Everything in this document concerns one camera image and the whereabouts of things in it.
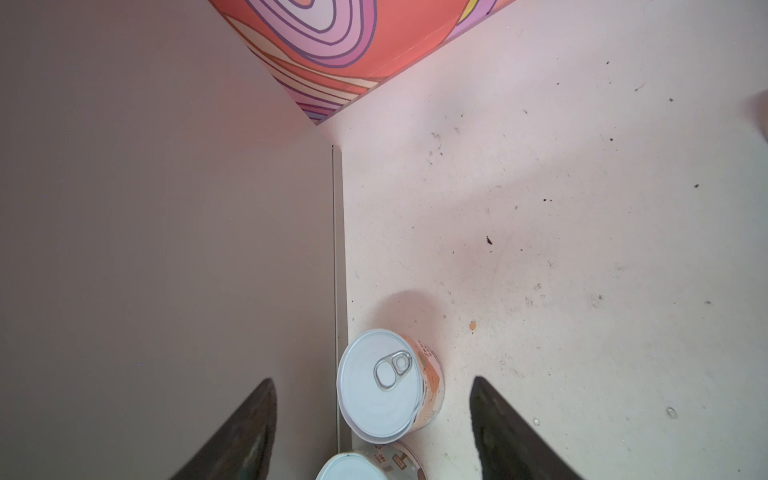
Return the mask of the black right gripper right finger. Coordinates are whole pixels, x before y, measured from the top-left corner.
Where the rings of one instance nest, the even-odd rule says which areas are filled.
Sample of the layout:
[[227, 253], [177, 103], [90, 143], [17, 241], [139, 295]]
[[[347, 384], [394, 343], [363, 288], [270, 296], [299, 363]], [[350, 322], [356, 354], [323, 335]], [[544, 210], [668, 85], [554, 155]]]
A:
[[581, 479], [482, 376], [473, 380], [469, 409], [484, 480]]

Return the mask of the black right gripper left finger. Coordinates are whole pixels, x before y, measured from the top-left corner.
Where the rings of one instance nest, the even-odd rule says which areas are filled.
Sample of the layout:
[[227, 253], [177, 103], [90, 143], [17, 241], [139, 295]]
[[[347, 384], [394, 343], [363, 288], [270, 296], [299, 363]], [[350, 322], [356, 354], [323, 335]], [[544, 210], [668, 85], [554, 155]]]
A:
[[172, 479], [265, 479], [276, 426], [277, 391], [267, 378]]

